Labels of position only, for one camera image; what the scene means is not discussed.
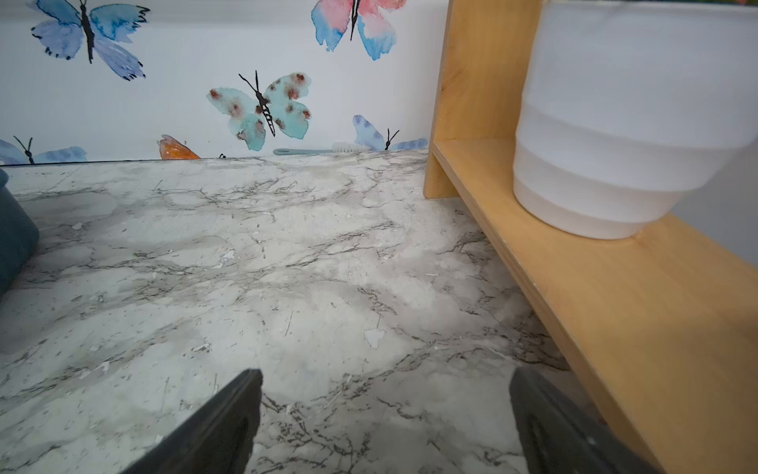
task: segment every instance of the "pink butterfly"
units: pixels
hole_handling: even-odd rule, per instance
[[[327,43],[327,51],[333,51],[350,26],[350,39],[358,25],[358,34],[363,39],[366,52],[374,61],[390,52],[397,43],[397,33],[379,12],[396,10],[407,0],[319,0],[311,12],[316,26],[318,44]]]

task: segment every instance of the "blue butterfly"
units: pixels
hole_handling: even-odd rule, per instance
[[[79,0],[79,3],[81,13],[66,0],[32,0],[29,3],[32,9],[54,18],[32,28],[32,35],[39,38],[45,52],[56,58],[71,59],[81,48],[82,40],[86,39],[90,64],[92,51],[95,51],[119,77],[126,80],[144,77],[140,69],[143,64],[114,41],[131,42],[129,35],[139,28],[139,24],[147,23],[145,13],[150,10],[114,3],[93,8],[87,16],[86,0]]]
[[[86,152],[78,146],[59,149],[54,152],[44,152],[32,155],[32,139],[29,145],[24,145],[21,140],[14,137],[23,148],[23,152],[17,146],[4,140],[0,140],[0,164],[6,165],[41,165],[48,163],[81,163],[87,161]]]
[[[301,139],[308,131],[311,112],[296,102],[295,99],[308,95],[311,78],[304,73],[293,72],[275,80],[264,93],[258,84],[258,71],[255,72],[255,86],[240,74],[255,93],[258,104],[247,94],[231,87],[211,89],[208,100],[219,112],[230,116],[229,131],[238,139],[247,143],[247,148],[261,151],[266,140],[266,121],[272,136],[277,136],[276,124],[285,135]]]
[[[403,149],[422,149],[429,145],[429,142],[425,138],[419,138],[418,140],[412,140],[409,142],[401,142],[392,145],[392,140],[400,132],[398,130],[394,135],[390,137],[390,129],[387,129],[387,141],[384,141],[384,137],[381,133],[371,125],[371,122],[363,118],[363,115],[356,115],[352,118],[352,124],[356,128],[358,134],[356,143],[359,145],[367,145],[371,147],[373,151],[381,150],[403,150]]]

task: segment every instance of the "wooden shelf board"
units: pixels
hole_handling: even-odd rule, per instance
[[[758,472],[758,270],[672,215],[624,240],[552,228],[513,195],[514,148],[431,152],[613,431],[670,474]]]

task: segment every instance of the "white ceramic pot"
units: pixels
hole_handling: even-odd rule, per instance
[[[516,132],[518,201],[628,237],[758,137],[758,8],[549,2]]]

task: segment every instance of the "dark blue container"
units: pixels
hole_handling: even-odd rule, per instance
[[[0,169],[0,294],[5,292],[39,240],[39,230],[10,191]]]

